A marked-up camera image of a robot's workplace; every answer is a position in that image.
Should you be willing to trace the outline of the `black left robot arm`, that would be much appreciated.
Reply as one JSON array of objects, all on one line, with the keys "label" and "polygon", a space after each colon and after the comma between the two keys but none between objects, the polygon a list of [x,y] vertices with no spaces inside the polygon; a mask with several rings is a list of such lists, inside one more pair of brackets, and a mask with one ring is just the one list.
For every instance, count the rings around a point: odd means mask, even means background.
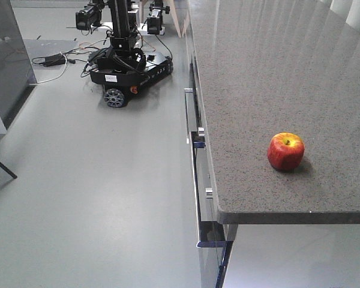
[{"label": "black left robot arm", "polygon": [[101,26],[102,10],[108,5],[103,0],[90,1],[75,15],[76,29],[80,31],[92,31]]}]

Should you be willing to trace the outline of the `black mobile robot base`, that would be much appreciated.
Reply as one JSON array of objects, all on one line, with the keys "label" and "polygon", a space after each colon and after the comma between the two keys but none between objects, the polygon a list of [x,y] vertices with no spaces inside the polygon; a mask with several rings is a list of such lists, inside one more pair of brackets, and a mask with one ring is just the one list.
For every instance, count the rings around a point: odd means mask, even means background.
[{"label": "black mobile robot base", "polygon": [[119,56],[112,48],[101,49],[87,61],[91,81],[103,87],[103,99],[112,108],[126,105],[132,95],[173,72],[171,57],[135,48]]}]

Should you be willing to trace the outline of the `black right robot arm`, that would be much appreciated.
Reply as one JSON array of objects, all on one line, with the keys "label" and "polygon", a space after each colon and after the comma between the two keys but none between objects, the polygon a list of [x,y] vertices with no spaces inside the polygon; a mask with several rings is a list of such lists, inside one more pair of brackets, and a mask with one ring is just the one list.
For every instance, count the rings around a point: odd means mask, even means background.
[{"label": "black right robot arm", "polygon": [[163,14],[170,13],[170,7],[164,6],[163,0],[154,0],[150,7],[150,15],[147,17],[147,33],[150,35],[164,34]]}]

